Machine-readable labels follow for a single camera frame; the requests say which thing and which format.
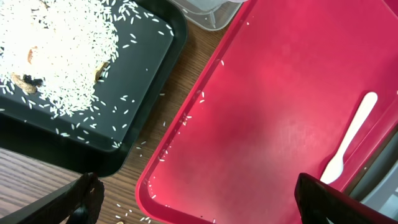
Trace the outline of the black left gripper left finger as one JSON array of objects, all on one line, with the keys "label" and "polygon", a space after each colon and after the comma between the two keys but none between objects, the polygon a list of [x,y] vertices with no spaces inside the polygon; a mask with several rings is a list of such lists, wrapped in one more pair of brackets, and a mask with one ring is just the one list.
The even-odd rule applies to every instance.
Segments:
[{"label": "black left gripper left finger", "polygon": [[1,218],[1,224],[94,224],[104,201],[104,184],[94,173],[46,195],[36,202]]}]

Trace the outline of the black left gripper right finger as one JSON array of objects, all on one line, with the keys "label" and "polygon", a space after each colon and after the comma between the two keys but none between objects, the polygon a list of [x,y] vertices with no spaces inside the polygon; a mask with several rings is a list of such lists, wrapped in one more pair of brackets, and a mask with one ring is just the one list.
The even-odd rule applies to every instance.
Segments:
[{"label": "black left gripper right finger", "polygon": [[397,224],[307,173],[298,175],[294,195],[303,224]]}]

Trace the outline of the white plastic spoon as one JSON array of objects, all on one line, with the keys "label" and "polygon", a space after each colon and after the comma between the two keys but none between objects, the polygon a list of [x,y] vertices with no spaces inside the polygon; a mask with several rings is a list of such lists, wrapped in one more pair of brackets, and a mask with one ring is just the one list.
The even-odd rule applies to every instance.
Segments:
[{"label": "white plastic spoon", "polygon": [[348,126],[346,134],[344,135],[340,146],[336,154],[331,158],[325,170],[323,171],[320,180],[325,184],[330,184],[334,182],[343,172],[344,163],[343,156],[348,149],[351,141],[358,133],[360,127],[366,121],[367,117],[373,110],[375,104],[377,103],[378,95],[375,92],[369,92],[365,94],[361,103],[358,106],[357,111],[355,112],[353,119]]}]

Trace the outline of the black food waste tray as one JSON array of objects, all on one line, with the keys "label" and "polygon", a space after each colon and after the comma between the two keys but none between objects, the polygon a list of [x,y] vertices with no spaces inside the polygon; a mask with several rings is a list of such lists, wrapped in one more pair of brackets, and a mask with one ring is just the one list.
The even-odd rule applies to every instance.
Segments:
[{"label": "black food waste tray", "polygon": [[119,57],[95,88],[93,107],[71,116],[20,89],[1,92],[1,147],[106,177],[126,160],[186,43],[187,22],[167,0],[116,1]]}]

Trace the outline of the clear plastic waste bin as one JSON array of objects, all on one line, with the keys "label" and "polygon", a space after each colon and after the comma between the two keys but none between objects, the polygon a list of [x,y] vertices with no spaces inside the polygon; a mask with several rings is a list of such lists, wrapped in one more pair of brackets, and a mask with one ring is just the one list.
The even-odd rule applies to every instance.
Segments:
[{"label": "clear plastic waste bin", "polygon": [[246,0],[170,0],[198,27],[217,31],[226,27]]}]

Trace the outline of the red serving tray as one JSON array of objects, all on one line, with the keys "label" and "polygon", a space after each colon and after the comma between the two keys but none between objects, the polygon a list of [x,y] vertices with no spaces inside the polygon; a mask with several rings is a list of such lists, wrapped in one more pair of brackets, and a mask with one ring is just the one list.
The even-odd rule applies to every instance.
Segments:
[{"label": "red serving tray", "polygon": [[136,185],[167,223],[299,223],[298,176],[319,178],[364,96],[342,191],[397,126],[397,2],[248,1]]}]

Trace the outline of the rice and food leftovers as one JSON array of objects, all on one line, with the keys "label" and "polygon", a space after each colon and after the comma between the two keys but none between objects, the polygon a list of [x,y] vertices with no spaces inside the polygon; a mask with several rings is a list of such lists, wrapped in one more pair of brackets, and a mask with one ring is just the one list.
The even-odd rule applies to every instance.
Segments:
[{"label": "rice and food leftovers", "polygon": [[98,100],[95,84],[118,56],[109,1],[1,1],[1,93],[37,94],[72,116]]}]

